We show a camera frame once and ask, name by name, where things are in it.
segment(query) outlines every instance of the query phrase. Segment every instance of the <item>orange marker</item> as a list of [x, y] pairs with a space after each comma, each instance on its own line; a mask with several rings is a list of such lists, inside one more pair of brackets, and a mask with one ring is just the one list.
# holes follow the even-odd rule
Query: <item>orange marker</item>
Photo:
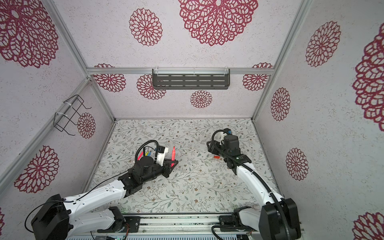
[[176, 151], [175, 151], [175, 146], [173, 146], [173, 150], [172, 150], [172, 161], [175, 160], [175, 156], [176, 156]]

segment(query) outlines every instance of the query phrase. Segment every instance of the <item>white textured wall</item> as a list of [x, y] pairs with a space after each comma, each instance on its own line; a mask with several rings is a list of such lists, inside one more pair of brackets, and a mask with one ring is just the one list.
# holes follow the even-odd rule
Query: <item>white textured wall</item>
[[[253, 67], [258, 64], [272, 67], [300, 0], [98, 0], [92, 3], [66, 0], [55, 3], [91, 67]], [[198, 3], [202, 5], [195, 8], [199, 9], [198, 13], [192, 16], [189, 7]], [[196, 19], [192, 27], [184, 22], [182, 9], [186, 11], [185, 19]], [[148, 35], [139, 36], [139, 29], [149, 29]], [[152, 94], [145, 98], [137, 89], [139, 78], [140, 75], [112, 75], [99, 81], [96, 77], [116, 117], [248, 118], [265, 84], [257, 89], [247, 87], [242, 82], [243, 75], [231, 75], [228, 90], [207, 91], [211, 94], [209, 98], [212, 97], [211, 104], [196, 108], [190, 102], [195, 91], [168, 90], [162, 94], [150, 90]]]
[[[384, 121], [383, 12], [381, 1], [314, 1], [256, 119], [279, 188], [298, 205], [305, 239], [384, 237], [384, 131], [374, 121]], [[340, 26], [339, 42], [337, 30], [321, 31], [319, 39], [330, 40], [325, 49], [332, 56], [322, 64], [307, 62], [311, 36], [330, 21]], [[376, 43], [369, 44], [375, 36]], [[356, 77], [367, 45], [366, 69]], [[367, 105], [355, 103], [358, 78], [365, 78], [360, 89], [371, 96]], [[290, 108], [287, 114], [272, 115], [271, 101], [279, 88], [288, 91], [290, 100], [287, 94], [281, 99], [285, 110], [288, 104]], [[362, 107], [381, 111], [367, 119]], [[292, 161], [298, 161], [294, 171]]]
[[[192, 38], [184, 28], [178, 0], [55, 1], [89, 66], [100, 63], [115, 67], [252, 67], [259, 62], [273, 64], [300, 0], [244, 2], [258, 3], [258, 7], [243, 33], [223, 45], [210, 46]], [[156, 22], [161, 24], [162, 36], [159, 41], [150, 40], [153, 43], [150, 46], [139, 43], [130, 29], [136, 24], [130, 24], [133, 12], [142, 8], [153, 12]], [[229, 32], [239, 32], [233, 28]]]
[[126, 74], [124, 77], [126, 86], [123, 91], [114, 93], [101, 89], [117, 118], [249, 118], [262, 94], [262, 90], [245, 89], [243, 75], [231, 75], [227, 90], [206, 90], [212, 100], [208, 106], [197, 108], [191, 103], [196, 90], [166, 90], [162, 98], [149, 99], [137, 89], [141, 75]]
[[84, 77], [60, 36], [49, 65], [23, 67], [0, 57], [0, 72], [2, 174]]
[[[51, 169], [48, 171], [44, 171], [43, 167], [41, 168], [43, 170], [40, 169], [38, 175], [38, 179], [42, 182], [40, 188], [31, 188], [31, 182], [35, 181], [28, 181], [26, 188], [22, 187], [23, 181], [19, 181], [19, 179], [12, 183], [12, 186], [0, 200], [0, 214], [4, 214], [2, 217], [4, 225], [1, 226], [0, 224], [1, 238], [33, 239], [33, 234], [24, 229], [24, 220], [27, 214], [55, 194], [67, 197], [80, 193], [88, 180], [86, 178], [95, 162], [96, 155], [102, 146], [111, 122], [90, 86], [87, 86], [80, 93], [80, 96], [84, 99], [86, 107], [92, 107], [91, 109], [80, 107], [79, 113], [90, 113], [93, 116], [96, 124], [94, 134], [88, 139], [84, 138], [79, 134], [77, 127], [71, 123], [65, 129], [69, 133], [75, 134], [75, 136], [70, 136], [56, 129], [49, 133], [36, 152], [38, 153], [38, 150], [41, 150], [43, 146], [49, 146], [57, 154], [58, 162], [38, 161], [38, 166], [41, 167], [44, 163], [49, 163]], [[78, 118], [79, 116], [75, 115], [73, 121], [77, 123]], [[28, 167], [33, 167], [33, 162], [30, 162]], [[20, 173], [20, 179], [37, 180], [33, 178], [32, 174], [23, 175], [24, 173]], [[47, 182], [44, 183], [43, 180], [47, 176], [54, 176], [53, 180], [49, 180], [49, 185], [47, 185]], [[31, 228], [31, 219], [36, 213], [37, 211], [32, 214], [27, 222], [29, 228]]]

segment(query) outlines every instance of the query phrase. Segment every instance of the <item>red marker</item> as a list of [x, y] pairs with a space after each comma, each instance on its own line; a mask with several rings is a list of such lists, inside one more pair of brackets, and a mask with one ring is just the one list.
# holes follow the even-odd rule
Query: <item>red marker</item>
[[140, 160], [141, 156], [143, 156], [143, 152], [141, 152], [141, 154], [139, 155], [139, 157], [137, 158], [137, 160]]
[[175, 160], [175, 156], [176, 156], [176, 151], [175, 151], [175, 146], [173, 146], [173, 150], [172, 150], [172, 161]]

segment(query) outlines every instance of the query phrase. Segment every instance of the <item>wire rack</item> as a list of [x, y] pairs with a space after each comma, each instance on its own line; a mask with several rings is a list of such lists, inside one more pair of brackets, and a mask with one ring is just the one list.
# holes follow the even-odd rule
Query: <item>wire rack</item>
[[[77, 108], [74, 108], [73, 105], [76, 103], [76, 100], [80, 102], [80, 105], [79, 105]], [[73, 123], [73, 124], [76, 125], [76, 126], [78, 125], [78, 124], [76, 124], [76, 123], [74, 123], [74, 122], [72, 121], [72, 118], [73, 118], [73, 116], [76, 115], [76, 114], [79, 115], [79, 116], [81, 116], [81, 115], [79, 114], [79, 112], [78, 112], [78, 110], [79, 110], [79, 108], [80, 108], [81, 106], [83, 106], [85, 109], [91, 109], [92, 107], [87, 108], [87, 107], [84, 105], [84, 100], [83, 100], [83, 99], [80, 97], [80, 95], [78, 95], [78, 94], [76, 94], [76, 95], [74, 95], [74, 96], [68, 98], [67, 100], [64, 101], [64, 103], [68, 104], [70, 107], [69, 107], [65, 112], [63, 112], [63, 113], [55, 113], [55, 116], [54, 116], [54, 118], [53, 118], [53, 126], [54, 126], [57, 130], [59, 130], [60, 132], [65, 131], [68, 135], [75, 136], [75, 134], [70, 134], [69, 132], [67, 132], [67, 130], [65, 130], [66, 126], [67, 126], [68, 123], [70, 123], [70, 122]], [[68, 117], [68, 115], [66, 114], [66, 113], [68, 112], [69, 109], [73, 109], [73, 110], [74, 110], [74, 113], [72, 114], [71, 117]], [[59, 122], [60, 122], [60, 120], [61, 120], [62, 117], [65, 117], [66, 119], [68, 119], [68, 121], [66, 122], [66, 124], [64, 125], [64, 127], [63, 127], [62, 125], [59, 124]]]

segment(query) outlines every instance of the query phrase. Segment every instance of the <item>metal rail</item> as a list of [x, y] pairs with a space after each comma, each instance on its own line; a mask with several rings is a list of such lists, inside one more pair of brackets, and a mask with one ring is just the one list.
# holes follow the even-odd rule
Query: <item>metal rail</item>
[[268, 74], [275, 72], [274, 68], [87, 68], [89, 74]]
[[87, 66], [85, 60], [81, 55], [79, 49], [77, 48], [76, 43], [74, 42], [67, 26], [64, 23], [63, 18], [61, 17], [59, 10], [57, 9], [53, 0], [41, 0], [45, 10], [47, 10], [49, 16], [51, 17], [53, 23], [55, 24], [56, 29], [60, 33], [61, 37], [64, 40], [64, 43], [68, 46], [70, 52], [75, 58], [77, 64], [80, 67], [80, 70], [85, 77], [88, 77]]

